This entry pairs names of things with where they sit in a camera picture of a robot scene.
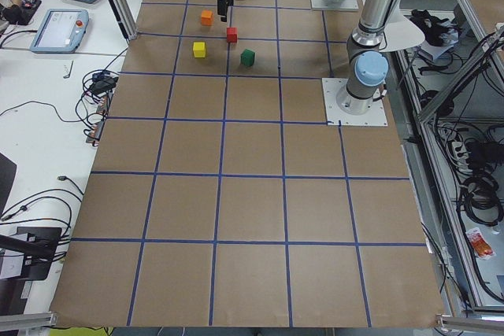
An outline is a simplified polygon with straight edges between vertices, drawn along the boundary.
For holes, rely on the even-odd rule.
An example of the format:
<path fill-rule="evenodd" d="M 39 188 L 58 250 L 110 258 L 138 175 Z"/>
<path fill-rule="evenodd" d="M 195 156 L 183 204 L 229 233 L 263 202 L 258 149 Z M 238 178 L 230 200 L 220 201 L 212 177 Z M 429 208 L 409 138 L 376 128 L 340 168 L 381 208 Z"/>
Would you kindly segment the red wooden block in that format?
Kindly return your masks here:
<path fill-rule="evenodd" d="M 227 43 L 237 43 L 238 42 L 238 29 L 236 27 L 227 27 L 226 41 L 227 41 Z"/>

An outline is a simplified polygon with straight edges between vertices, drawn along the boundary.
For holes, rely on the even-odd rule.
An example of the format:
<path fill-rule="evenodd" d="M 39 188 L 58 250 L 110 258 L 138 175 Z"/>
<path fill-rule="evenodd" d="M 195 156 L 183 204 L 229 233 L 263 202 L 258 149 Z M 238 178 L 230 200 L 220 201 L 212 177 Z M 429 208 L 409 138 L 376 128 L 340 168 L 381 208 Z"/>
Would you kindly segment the orange wooden block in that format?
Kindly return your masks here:
<path fill-rule="evenodd" d="M 208 9 L 204 9 L 200 15 L 200 23 L 202 26 L 212 26 L 213 25 L 213 12 Z"/>

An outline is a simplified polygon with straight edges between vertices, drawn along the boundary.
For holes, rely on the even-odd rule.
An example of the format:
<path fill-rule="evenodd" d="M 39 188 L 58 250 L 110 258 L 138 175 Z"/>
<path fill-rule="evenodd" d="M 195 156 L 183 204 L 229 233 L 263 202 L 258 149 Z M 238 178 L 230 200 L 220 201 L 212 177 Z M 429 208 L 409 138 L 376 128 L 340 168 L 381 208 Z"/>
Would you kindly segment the yellow wooden block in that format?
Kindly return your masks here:
<path fill-rule="evenodd" d="M 206 57 L 206 43 L 203 41 L 195 41 L 192 46 L 193 55 L 195 58 Z"/>

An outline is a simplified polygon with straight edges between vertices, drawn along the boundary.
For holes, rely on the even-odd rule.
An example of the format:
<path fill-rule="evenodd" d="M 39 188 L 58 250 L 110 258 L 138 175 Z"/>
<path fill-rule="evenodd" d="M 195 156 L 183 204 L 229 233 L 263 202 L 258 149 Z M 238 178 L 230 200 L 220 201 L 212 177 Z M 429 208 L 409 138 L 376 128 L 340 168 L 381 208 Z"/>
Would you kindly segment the green wooden block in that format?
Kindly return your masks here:
<path fill-rule="evenodd" d="M 240 54 L 240 63 L 246 67 L 251 67 L 255 63 L 255 52 L 250 49 L 244 49 Z"/>

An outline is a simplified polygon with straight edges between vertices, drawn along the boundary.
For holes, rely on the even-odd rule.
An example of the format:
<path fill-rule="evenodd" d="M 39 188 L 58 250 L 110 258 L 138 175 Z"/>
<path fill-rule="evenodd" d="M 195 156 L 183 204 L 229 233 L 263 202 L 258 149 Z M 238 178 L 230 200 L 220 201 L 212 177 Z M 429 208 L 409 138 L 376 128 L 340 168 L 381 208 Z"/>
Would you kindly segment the near teach pendant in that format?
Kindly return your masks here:
<path fill-rule="evenodd" d="M 29 50 L 36 54 L 72 54 L 81 44 L 88 23 L 85 9 L 49 9 Z"/>

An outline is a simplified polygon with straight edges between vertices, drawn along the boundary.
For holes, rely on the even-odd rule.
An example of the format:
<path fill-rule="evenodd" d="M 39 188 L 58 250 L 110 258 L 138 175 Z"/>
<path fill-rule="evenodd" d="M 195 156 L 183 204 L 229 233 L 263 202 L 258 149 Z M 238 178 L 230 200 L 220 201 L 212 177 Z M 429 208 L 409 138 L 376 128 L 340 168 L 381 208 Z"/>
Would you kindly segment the allen key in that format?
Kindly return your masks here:
<path fill-rule="evenodd" d="M 74 60 L 71 60 L 69 64 L 64 65 L 64 75 L 62 76 L 63 79 L 69 79 L 72 75 L 72 69 L 74 65 Z"/>

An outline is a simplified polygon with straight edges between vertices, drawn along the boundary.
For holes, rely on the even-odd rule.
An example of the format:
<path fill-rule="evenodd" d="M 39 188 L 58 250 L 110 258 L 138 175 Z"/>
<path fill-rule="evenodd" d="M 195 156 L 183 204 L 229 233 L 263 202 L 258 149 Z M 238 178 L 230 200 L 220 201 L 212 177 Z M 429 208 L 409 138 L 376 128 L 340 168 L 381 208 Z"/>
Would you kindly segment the black monitor stand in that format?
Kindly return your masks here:
<path fill-rule="evenodd" d="M 43 281 L 61 238 L 60 227 L 18 227 L 1 235 L 1 280 Z"/>

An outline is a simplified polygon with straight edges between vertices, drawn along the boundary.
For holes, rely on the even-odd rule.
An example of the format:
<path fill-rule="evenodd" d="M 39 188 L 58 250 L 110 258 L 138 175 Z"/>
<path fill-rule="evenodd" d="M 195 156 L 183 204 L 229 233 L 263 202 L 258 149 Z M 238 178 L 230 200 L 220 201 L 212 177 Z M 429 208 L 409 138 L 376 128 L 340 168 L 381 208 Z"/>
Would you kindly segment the red snack packet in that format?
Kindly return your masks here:
<path fill-rule="evenodd" d="M 487 260 L 495 255 L 494 250 L 487 243 L 478 227 L 467 230 L 465 236 L 479 258 Z"/>

